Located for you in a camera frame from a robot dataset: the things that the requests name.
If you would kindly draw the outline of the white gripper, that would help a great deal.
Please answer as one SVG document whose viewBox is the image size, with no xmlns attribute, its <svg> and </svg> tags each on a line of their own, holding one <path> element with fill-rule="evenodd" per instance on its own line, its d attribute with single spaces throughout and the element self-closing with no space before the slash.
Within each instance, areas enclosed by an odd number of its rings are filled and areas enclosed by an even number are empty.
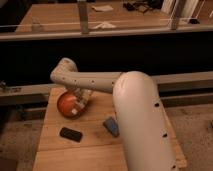
<svg viewBox="0 0 213 171">
<path fill-rule="evenodd" d="M 77 101 L 79 103 L 83 104 L 87 104 L 91 95 L 93 94 L 92 90 L 82 88 L 69 89 L 69 92 L 77 97 Z"/>
</svg>

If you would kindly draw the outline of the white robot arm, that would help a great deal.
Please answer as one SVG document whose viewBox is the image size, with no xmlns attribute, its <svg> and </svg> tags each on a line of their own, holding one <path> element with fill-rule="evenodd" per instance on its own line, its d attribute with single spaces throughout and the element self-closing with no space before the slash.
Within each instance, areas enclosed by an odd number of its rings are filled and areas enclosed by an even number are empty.
<svg viewBox="0 0 213 171">
<path fill-rule="evenodd" d="M 179 171 L 155 81 L 140 71 L 80 72 L 63 58 L 50 79 L 68 90 L 113 95 L 128 171 Z"/>
</svg>

